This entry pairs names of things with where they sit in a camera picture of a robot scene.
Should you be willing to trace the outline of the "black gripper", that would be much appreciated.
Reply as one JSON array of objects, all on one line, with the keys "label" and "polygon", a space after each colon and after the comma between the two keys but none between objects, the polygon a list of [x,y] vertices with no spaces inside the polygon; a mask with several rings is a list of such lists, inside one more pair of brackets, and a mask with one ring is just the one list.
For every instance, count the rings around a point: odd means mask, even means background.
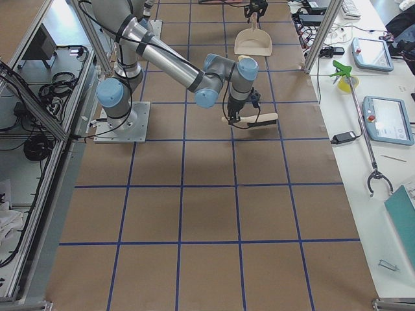
[{"label": "black gripper", "polygon": [[266,0],[250,0],[248,5],[243,7],[245,16],[252,16],[254,13],[257,16],[264,16],[268,8]]},{"label": "black gripper", "polygon": [[241,121],[239,116],[240,111],[243,108],[243,102],[241,100],[236,100],[234,98],[229,98],[227,103],[228,110],[228,124],[232,125],[233,121],[238,123]]}]

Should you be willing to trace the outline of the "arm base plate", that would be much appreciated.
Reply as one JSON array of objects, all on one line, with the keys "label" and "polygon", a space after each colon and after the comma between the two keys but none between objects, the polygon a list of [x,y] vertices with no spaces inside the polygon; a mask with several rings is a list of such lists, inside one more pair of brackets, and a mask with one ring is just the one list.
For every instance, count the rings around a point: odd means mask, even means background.
[{"label": "arm base plate", "polygon": [[96,143],[144,143],[147,138],[150,102],[132,103],[132,111],[128,118],[107,118],[104,108],[101,108],[100,118],[106,119],[97,125],[93,140]]},{"label": "arm base plate", "polygon": [[151,39],[156,39],[160,41],[162,27],[161,20],[143,19],[141,21],[141,25],[144,26],[147,30],[145,35],[143,36],[143,42],[149,43]]}]

